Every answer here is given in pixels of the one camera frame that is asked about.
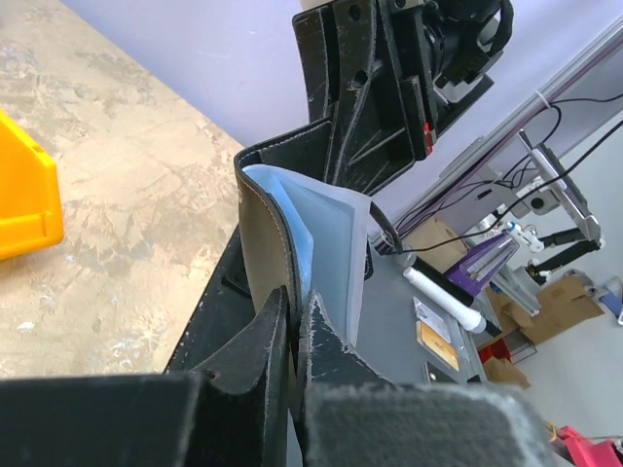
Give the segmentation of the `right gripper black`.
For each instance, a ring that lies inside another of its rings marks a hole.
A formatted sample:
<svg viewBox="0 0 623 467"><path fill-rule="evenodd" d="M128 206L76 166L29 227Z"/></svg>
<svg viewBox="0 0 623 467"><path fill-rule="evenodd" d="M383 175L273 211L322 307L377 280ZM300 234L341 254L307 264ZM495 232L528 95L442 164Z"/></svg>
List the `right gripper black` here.
<svg viewBox="0 0 623 467"><path fill-rule="evenodd" d="M331 1L292 19L323 182L372 195L492 85L509 1Z"/></svg>

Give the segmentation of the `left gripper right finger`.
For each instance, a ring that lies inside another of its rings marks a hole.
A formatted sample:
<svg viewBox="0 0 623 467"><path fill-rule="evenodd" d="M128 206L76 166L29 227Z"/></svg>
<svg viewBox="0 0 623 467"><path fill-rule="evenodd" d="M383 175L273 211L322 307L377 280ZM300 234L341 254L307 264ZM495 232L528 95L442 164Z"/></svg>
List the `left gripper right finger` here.
<svg viewBox="0 0 623 467"><path fill-rule="evenodd" d="M313 292L300 345L307 466L552 466L522 394L489 383L394 384L329 323Z"/></svg>

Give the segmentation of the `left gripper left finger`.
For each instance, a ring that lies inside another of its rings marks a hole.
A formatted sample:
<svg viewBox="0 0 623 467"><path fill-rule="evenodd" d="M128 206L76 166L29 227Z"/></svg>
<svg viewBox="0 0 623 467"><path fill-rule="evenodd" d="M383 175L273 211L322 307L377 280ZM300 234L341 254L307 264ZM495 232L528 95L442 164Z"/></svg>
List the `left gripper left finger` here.
<svg viewBox="0 0 623 467"><path fill-rule="evenodd" d="M5 466L282 466L288 300L271 292L236 336L188 372L11 379Z"/></svg>

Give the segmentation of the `black leather card holder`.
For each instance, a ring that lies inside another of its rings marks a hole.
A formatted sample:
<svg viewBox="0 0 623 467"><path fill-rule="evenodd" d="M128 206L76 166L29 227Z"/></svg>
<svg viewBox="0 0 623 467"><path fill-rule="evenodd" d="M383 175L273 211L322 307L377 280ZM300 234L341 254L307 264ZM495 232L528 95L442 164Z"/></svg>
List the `black leather card holder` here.
<svg viewBox="0 0 623 467"><path fill-rule="evenodd" d="M314 122L243 150L235 163L283 214L302 295L318 292L337 334L356 344L372 200L321 181L330 129L327 119Z"/></svg>

